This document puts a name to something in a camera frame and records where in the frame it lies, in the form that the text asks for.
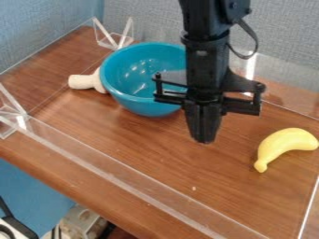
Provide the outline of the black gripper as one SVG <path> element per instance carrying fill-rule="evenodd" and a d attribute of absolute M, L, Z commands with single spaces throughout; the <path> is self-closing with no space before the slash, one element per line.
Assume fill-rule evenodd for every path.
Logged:
<path fill-rule="evenodd" d="M 231 69 L 222 78 L 222 84 L 213 88 L 194 89 L 187 84 L 185 70 L 157 72 L 153 80 L 157 85 L 155 101 L 183 105 L 190 134 L 199 143 L 209 144 L 215 141 L 222 114 L 238 113 L 256 116 L 261 114 L 262 94 L 268 86 L 262 82 L 246 79 Z M 202 131 L 201 106 L 187 100 L 207 105 L 205 110 L 206 139 Z"/>

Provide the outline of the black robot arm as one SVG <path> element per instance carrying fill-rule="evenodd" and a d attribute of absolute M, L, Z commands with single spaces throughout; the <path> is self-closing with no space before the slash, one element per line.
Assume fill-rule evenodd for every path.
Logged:
<path fill-rule="evenodd" d="M 236 74 L 230 68 L 231 27 L 253 13 L 252 0 L 179 0 L 183 14 L 181 42 L 186 47 L 186 69 L 157 73 L 155 100 L 181 105 L 190 134 L 203 144 L 217 139 L 227 113 L 260 115 L 266 85 Z"/>

